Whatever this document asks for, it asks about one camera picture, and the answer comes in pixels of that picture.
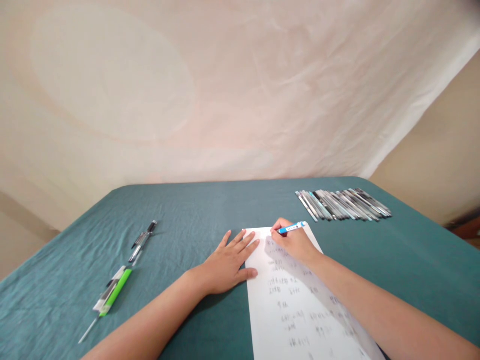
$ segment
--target finger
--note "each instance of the finger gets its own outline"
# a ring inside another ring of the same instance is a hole
[[[271,228],[277,231],[278,229],[286,228],[293,224],[294,224],[293,222],[288,221],[287,219],[284,219],[283,217],[281,217],[276,221],[275,225],[273,225]]]
[[[257,239],[253,242],[252,245],[249,247],[245,248],[241,253],[241,263],[243,264],[244,262],[247,261],[247,259],[252,255],[252,253],[259,247],[260,244],[260,239]]]
[[[243,283],[244,281],[247,281],[249,279],[254,279],[257,277],[258,274],[259,272],[252,267],[242,269],[238,272],[236,276],[237,284]]]
[[[232,234],[232,230],[228,230],[226,232],[225,236],[221,240],[220,245],[218,245],[217,249],[224,248],[225,246],[227,246],[227,242],[229,241],[231,234]]]
[[[247,232],[247,230],[245,230],[245,229],[240,231],[240,233],[237,236],[235,236],[235,238],[228,244],[228,247],[231,248],[231,247],[234,247],[235,245],[237,245],[240,242],[240,240],[242,240],[242,238],[244,237],[246,232]]]
[[[282,248],[284,248],[285,238],[274,229],[271,229],[270,233],[273,241],[276,242],[278,245],[280,245]]]
[[[255,231],[252,231],[250,234],[248,234],[247,237],[244,237],[242,241],[240,241],[237,245],[235,245],[235,250],[240,253],[243,249],[245,249],[248,244],[252,242],[252,240],[255,237]]]

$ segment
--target green tablecloth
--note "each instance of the green tablecloth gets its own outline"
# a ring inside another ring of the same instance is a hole
[[[313,223],[297,190],[362,188],[393,212],[379,223]],[[358,177],[133,185],[112,191],[0,284],[0,358],[78,359],[201,264],[229,229],[308,221],[325,254],[480,345],[480,251]],[[92,307],[140,232],[155,235],[83,344]],[[206,298],[163,359],[252,359],[246,284]]]

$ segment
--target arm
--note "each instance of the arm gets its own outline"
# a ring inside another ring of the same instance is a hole
[[[280,218],[273,240],[310,268],[392,359],[480,359],[480,349],[425,313],[323,255],[303,229]]]
[[[84,359],[157,359],[167,343],[202,299],[224,293],[257,276],[252,268],[239,270],[257,248],[255,233],[245,230],[227,245],[231,231],[203,263],[187,271],[167,290],[94,347]]]

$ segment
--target left hand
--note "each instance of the left hand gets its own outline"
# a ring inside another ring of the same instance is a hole
[[[232,231],[229,230],[215,252],[202,265],[192,269],[205,282],[205,290],[208,295],[225,293],[239,283],[258,275],[254,268],[240,270],[240,267],[260,243],[260,240],[256,240],[251,246],[248,246],[255,237],[255,232],[253,231],[242,239],[245,233],[246,230],[242,230],[227,245],[232,234]]]

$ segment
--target white backdrop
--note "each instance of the white backdrop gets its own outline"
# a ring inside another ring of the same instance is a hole
[[[0,10],[0,190],[59,230],[128,184],[368,178],[480,48],[475,1]]]

